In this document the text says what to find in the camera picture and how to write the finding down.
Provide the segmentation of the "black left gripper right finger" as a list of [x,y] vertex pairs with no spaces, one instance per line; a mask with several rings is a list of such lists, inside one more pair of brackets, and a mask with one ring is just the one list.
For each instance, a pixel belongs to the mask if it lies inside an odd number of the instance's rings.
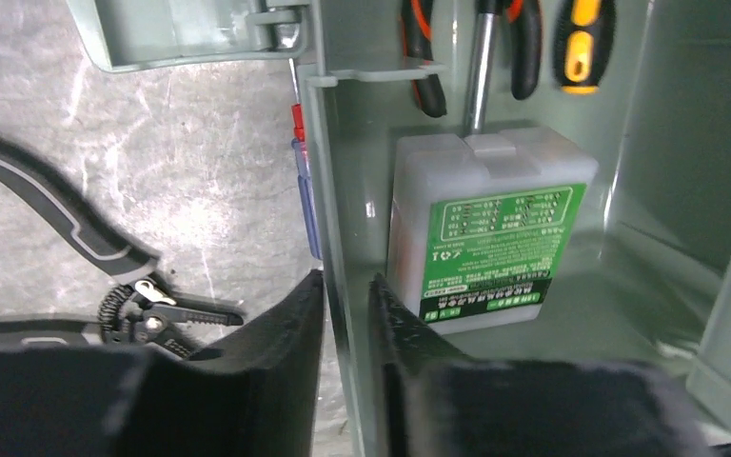
[[632,361],[492,361],[368,290],[381,456],[714,456],[684,391]]

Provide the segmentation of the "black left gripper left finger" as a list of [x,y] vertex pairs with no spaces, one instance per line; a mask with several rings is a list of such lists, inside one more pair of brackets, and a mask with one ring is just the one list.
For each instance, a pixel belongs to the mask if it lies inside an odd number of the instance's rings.
[[307,456],[324,333],[313,270],[184,361],[73,317],[0,317],[0,456]]

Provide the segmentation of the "green label screwdriver bit box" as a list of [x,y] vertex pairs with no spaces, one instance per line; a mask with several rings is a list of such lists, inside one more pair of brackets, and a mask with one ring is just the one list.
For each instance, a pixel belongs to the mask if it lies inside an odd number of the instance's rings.
[[548,127],[400,139],[388,283],[443,335],[536,318],[598,168]]

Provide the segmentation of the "green toolbox base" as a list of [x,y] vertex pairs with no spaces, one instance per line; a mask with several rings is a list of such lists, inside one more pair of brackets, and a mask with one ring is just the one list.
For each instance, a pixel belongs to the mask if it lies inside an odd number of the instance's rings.
[[[486,130],[548,126],[598,162],[537,319],[451,336],[485,358],[641,359],[682,380],[707,435],[731,434],[731,1],[620,1],[598,92],[552,69],[560,3],[542,2],[543,64],[510,96],[499,38]],[[407,60],[397,1],[315,1],[300,69],[328,302],[357,456],[381,456],[367,289],[385,271],[397,141],[462,133],[475,26],[439,1],[434,60]]]

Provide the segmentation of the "green toolbox latch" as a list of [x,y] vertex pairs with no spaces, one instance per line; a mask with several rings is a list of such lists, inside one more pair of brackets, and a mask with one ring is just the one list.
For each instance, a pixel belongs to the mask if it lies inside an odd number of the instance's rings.
[[309,1],[68,0],[90,61],[109,73],[287,60],[309,43]]

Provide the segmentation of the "orange black needle-nose pliers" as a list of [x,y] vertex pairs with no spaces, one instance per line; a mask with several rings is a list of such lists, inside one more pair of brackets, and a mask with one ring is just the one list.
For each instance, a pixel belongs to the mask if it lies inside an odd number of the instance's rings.
[[[404,56],[433,60],[432,1],[409,0],[401,5]],[[501,21],[508,24],[511,47],[510,92],[523,101],[536,90],[543,53],[543,15],[540,3],[532,0],[478,1],[472,49],[466,119],[473,129],[484,121],[487,94],[493,69],[495,46]]]

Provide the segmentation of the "yellow black handle hammer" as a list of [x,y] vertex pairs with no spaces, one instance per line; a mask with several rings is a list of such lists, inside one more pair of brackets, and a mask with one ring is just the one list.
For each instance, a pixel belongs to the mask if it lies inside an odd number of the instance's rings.
[[[464,117],[468,135],[484,127],[501,19],[509,26],[509,87],[514,99],[523,101],[533,95],[543,61],[544,19],[539,1],[478,1],[476,12]],[[610,60],[616,20],[613,1],[565,1],[558,9],[551,68],[563,92],[585,95],[598,90]]]

